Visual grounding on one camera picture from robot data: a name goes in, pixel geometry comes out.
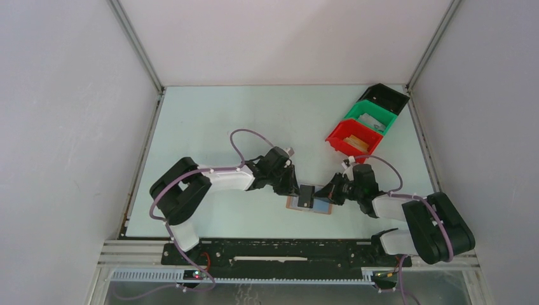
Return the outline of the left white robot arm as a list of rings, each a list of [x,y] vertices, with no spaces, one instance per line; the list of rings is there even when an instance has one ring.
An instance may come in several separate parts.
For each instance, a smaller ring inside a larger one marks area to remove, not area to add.
[[[198,262],[201,248],[191,217],[209,193],[253,191],[270,186],[279,196],[298,196],[299,186],[291,148],[272,147],[264,156],[239,166],[204,167],[190,157],[181,158],[149,189],[153,199],[149,215],[165,223],[177,242],[176,256],[185,264]]]

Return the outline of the red plastic bin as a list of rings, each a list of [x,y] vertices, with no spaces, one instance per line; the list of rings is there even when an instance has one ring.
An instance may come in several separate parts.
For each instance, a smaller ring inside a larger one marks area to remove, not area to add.
[[[325,141],[337,152],[346,156],[371,155],[383,135],[355,119],[345,119],[330,132]]]

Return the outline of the black plastic bin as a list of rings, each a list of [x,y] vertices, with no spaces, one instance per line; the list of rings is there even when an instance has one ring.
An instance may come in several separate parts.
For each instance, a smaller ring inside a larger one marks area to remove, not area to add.
[[[410,97],[387,85],[378,83],[368,87],[358,102],[363,100],[368,100],[398,116],[407,105]]]

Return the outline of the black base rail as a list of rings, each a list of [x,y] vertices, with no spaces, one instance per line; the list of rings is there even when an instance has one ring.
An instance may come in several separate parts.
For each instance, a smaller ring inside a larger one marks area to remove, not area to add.
[[[204,238],[186,256],[172,242],[165,244],[161,264],[196,271],[195,262],[213,277],[351,279],[369,268],[394,271],[400,258],[368,239]]]

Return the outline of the cards in red bin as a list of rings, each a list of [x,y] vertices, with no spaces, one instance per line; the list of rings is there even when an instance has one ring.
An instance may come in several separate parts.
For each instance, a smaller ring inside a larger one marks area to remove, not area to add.
[[[367,152],[369,149],[369,144],[367,142],[364,142],[354,135],[350,135],[349,137],[343,139],[343,142],[359,151]]]

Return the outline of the cards in green bin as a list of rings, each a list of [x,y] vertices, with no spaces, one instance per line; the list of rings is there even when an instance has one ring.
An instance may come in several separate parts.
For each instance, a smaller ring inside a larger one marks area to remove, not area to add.
[[[372,117],[368,113],[363,113],[359,119],[367,126],[371,127],[373,130],[383,133],[386,129],[386,126],[378,121],[376,118]]]

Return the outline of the brown leather card holder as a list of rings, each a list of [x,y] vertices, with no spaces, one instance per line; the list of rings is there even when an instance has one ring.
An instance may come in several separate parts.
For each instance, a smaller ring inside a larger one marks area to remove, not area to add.
[[[318,191],[319,189],[322,188],[322,186],[319,186],[319,185],[312,185],[312,186],[315,186],[315,191]],[[299,208],[297,205],[297,198],[298,197],[289,196],[287,198],[286,208],[290,210],[297,210],[300,212],[310,212],[310,213],[324,214],[324,215],[330,215],[332,212],[332,205],[321,200],[316,200],[315,198],[314,198],[313,208],[311,209]]]

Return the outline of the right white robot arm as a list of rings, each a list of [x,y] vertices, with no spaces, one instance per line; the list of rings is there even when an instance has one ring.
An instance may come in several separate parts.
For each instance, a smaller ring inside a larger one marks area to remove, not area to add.
[[[446,193],[403,194],[400,175],[397,188],[382,191],[372,166],[360,163],[360,159],[346,158],[344,171],[335,173],[314,197],[333,205],[354,201],[371,218],[406,224],[404,229],[389,229],[371,237],[369,255],[373,263],[385,266],[395,255],[418,256],[427,264],[451,262],[475,248],[474,234]]]

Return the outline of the green plastic bin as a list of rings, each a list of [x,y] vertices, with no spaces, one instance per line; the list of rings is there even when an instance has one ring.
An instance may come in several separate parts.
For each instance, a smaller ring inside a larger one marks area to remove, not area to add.
[[[356,102],[343,120],[354,119],[364,126],[385,136],[397,119],[397,115],[368,100]]]

